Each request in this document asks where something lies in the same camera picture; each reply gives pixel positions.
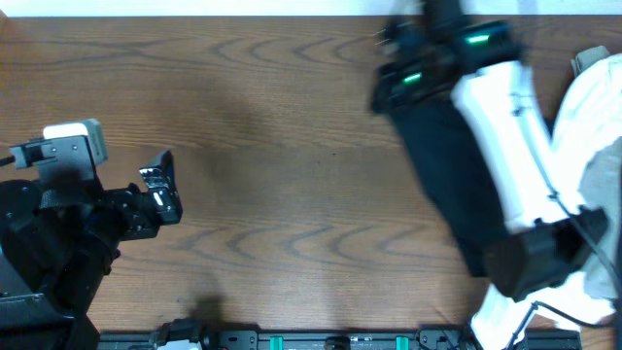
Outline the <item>black t-shirt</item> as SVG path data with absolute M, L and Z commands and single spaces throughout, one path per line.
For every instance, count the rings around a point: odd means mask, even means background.
M 469 274 L 485 277 L 484 251 L 508 231 L 496 186 L 465 119 L 446 99 L 399 107 L 390 119 Z

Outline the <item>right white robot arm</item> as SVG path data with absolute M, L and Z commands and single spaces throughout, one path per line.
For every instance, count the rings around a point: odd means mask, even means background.
M 426 1 L 420 23 L 381 33 L 373 112 L 387 116 L 469 273 L 488 289 L 452 349 L 547 349 L 584 328 L 621 327 L 621 58 L 578 53 L 553 123 L 503 20 L 475 23 L 456 1 Z

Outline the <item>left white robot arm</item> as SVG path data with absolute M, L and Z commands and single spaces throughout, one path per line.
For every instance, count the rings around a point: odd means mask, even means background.
M 100 333 L 87 311 L 123 241 L 180 223 L 174 162 L 165 150 L 135 184 L 106 190 L 87 150 L 38 157 L 34 181 L 1 185 L 1 346 L 94 349 Z

